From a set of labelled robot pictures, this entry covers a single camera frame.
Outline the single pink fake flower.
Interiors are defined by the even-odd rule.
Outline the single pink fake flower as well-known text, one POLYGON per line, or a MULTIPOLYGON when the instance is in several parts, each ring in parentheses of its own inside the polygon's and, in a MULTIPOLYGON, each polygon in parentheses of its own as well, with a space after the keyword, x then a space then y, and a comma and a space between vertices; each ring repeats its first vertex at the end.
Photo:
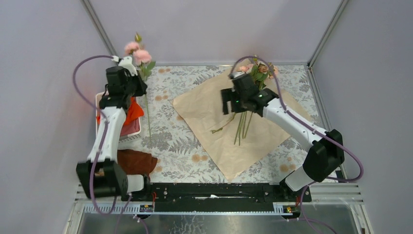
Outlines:
POLYGON ((156 61, 152 59, 150 53, 146 50, 142 37, 138 32, 134 35, 134 41, 126 44, 125 55, 133 57, 134 65, 140 74, 141 79, 147 82, 152 75, 152 69, 155 67, 156 61))

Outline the beige kraft wrapping paper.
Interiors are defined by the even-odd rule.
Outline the beige kraft wrapping paper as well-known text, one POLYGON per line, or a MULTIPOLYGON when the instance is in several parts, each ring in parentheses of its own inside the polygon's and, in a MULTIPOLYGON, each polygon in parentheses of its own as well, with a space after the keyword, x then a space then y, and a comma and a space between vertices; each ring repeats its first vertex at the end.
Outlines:
POLYGON ((229 182, 278 182, 298 169, 305 151, 280 126, 248 113, 224 115, 220 90, 228 70, 177 96, 172 105, 229 182))

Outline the pink fake flower bouquet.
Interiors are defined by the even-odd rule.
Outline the pink fake flower bouquet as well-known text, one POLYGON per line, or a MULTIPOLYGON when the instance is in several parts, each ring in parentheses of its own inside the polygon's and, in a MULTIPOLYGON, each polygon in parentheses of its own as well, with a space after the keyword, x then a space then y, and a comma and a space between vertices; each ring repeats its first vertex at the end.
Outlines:
POLYGON ((247 137, 253 115, 261 116, 266 103, 272 98, 279 97, 278 94, 269 90, 265 84, 267 79, 276 77, 273 64, 265 62, 254 55, 242 57, 235 62, 235 65, 244 59, 253 62, 246 66, 240 66, 237 70, 232 68, 228 77, 232 81, 233 87, 220 91, 223 114, 231 114, 231 117, 223 126, 210 131, 212 134, 222 131, 239 115, 239 123, 234 138, 234 144, 237 143, 238 145, 241 144, 242 139, 247 137))

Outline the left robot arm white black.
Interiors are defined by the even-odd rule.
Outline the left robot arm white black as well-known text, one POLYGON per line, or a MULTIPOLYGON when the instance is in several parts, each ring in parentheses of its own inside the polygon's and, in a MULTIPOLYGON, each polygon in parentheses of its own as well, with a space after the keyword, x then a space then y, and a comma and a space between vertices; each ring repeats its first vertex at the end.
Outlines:
POLYGON ((139 200, 151 194, 146 175, 127 175, 118 164, 118 144, 131 99, 146 94, 146 84, 133 65, 106 69, 106 92, 96 106, 100 123, 95 143, 76 173, 87 198, 123 196, 132 193, 139 200))

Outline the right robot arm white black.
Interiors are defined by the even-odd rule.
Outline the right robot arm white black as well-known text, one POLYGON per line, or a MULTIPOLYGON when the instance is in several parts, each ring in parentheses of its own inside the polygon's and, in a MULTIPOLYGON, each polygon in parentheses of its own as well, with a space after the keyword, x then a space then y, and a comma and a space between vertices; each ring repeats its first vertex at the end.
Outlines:
POLYGON ((284 103, 281 92, 259 89, 250 74, 235 72, 228 77, 233 87, 221 90, 225 115, 256 113, 280 126, 307 152, 303 165, 280 182, 281 198, 293 200, 303 187, 324 181, 344 162, 340 132, 312 124, 284 103))

